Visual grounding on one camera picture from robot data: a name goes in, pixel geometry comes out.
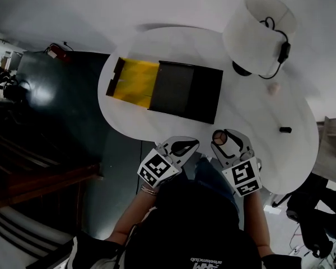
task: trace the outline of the bracelet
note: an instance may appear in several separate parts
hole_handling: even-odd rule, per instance
[[[145,187],[144,185],[141,186],[141,190],[150,194],[150,195],[157,196],[157,192]]]

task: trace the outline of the small black object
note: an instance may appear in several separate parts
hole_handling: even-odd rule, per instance
[[[280,132],[291,133],[291,131],[292,131],[292,128],[284,128],[284,127],[280,128]]]
[[[69,45],[67,45],[67,42],[63,42],[63,44],[66,46],[66,47],[68,47],[68,48],[70,48],[71,49],[71,51],[73,51],[74,52],[74,50],[69,46]]]
[[[280,206],[286,199],[288,199],[291,196],[292,192],[286,194],[279,202],[273,202],[271,204],[272,208],[276,208],[278,206]]]
[[[280,51],[280,55],[279,55],[279,58],[278,58],[278,62],[280,64],[285,62],[286,59],[289,57],[290,48],[291,48],[291,45],[289,44],[289,42],[284,42],[281,45],[281,51]]]
[[[237,72],[240,76],[244,76],[244,77],[246,77],[246,76],[250,76],[250,75],[251,75],[250,72],[248,72],[246,69],[240,67],[240,66],[239,66],[237,63],[235,63],[234,61],[233,61],[233,68],[234,68],[235,72]]]

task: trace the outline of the black box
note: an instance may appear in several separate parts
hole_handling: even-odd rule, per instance
[[[150,110],[213,124],[223,71],[159,61]]]

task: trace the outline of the lamp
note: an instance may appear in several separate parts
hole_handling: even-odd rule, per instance
[[[223,32],[234,70],[272,78],[288,58],[297,22],[279,0],[243,0]]]

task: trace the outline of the black shirt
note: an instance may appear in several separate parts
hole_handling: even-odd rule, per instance
[[[124,251],[124,269],[257,269],[262,264],[267,269],[301,268],[300,257],[271,255],[261,259],[252,238],[239,229],[235,206],[196,182],[162,188],[156,207],[134,230],[125,248],[78,236],[79,244],[82,240],[84,245],[76,248],[73,268],[91,268],[98,260],[114,259]]]

